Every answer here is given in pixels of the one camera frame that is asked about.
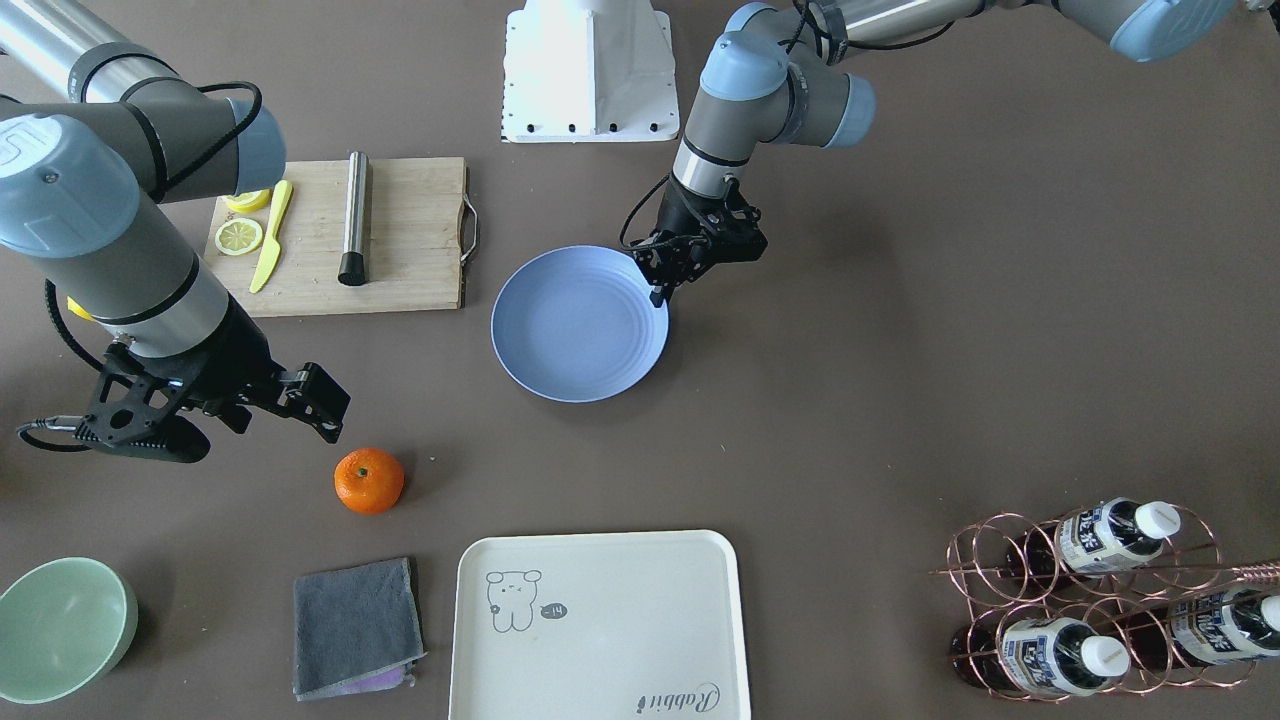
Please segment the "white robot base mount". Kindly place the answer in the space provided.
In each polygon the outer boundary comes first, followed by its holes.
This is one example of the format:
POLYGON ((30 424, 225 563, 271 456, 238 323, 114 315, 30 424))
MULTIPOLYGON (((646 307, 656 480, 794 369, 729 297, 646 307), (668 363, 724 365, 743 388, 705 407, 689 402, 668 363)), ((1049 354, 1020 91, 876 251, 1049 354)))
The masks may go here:
POLYGON ((506 142, 680 133, 671 19, 649 1, 527 1, 507 15, 503 67, 506 142))

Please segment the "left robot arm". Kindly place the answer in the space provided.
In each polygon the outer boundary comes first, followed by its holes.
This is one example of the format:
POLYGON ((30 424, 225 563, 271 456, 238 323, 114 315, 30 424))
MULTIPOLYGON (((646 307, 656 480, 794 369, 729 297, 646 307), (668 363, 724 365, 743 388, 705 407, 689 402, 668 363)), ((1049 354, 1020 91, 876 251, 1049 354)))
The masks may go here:
POLYGON ((1187 251, 1243 186, 1244 1, 745 3, 712 40, 664 179, 620 228, 644 305, 818 299, 910 313, 919 290, 1047 272, 1068 250, 1187 251))

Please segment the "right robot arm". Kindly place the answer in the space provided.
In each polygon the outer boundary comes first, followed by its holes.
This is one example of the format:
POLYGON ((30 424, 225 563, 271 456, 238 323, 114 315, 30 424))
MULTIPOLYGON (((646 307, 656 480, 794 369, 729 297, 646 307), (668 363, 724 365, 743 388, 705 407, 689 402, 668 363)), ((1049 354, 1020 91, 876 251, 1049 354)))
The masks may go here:
POLYGON ((265 190, 285 142, 256 85, 195 86, 77 1, 5 1, 3 53, 63 104, 3 99, 1 238, 110 336, 79 414, 26 423, 54 452, 197 462, 210 448, 200 411, 243 433, 253 407, 339 439, 349 395, 317 364, 273 360, 250 314, 161 211, 163 202, 265 190))

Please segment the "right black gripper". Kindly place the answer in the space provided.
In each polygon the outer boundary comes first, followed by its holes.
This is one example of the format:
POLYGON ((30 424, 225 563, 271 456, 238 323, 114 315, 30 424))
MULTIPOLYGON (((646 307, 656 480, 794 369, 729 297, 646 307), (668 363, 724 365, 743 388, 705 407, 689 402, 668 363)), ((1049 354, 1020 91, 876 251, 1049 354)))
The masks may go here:
POLYGON ((143 357, 140 346, 120 340, 108 346, 95 395, 77 427, 86 447, 197 462, 210 443, 183 413, 200 410, 244 433, 252 406, 303 421, 329 445, 340 438, 349 395, 316 363, 294 372, 274 363, 265 336, 237 302, 192 350, 143 357))

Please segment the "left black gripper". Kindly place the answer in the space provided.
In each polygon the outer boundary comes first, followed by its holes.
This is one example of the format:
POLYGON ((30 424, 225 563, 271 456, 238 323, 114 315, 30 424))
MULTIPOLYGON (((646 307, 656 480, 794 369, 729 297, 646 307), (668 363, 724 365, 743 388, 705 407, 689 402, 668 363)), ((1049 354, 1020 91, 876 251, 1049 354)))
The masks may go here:
POLYGON ((652 187, 630 213, 663 191, 654 231, 630 243, 630 254, 652 287, 650 301, 663 307, 685 282, 694 282, 717 263, 750 263, 767 247, 759 229, 760 211, 745 200, 740 182, 728 177, 727 195, 707 199, 669 174, 652 187))

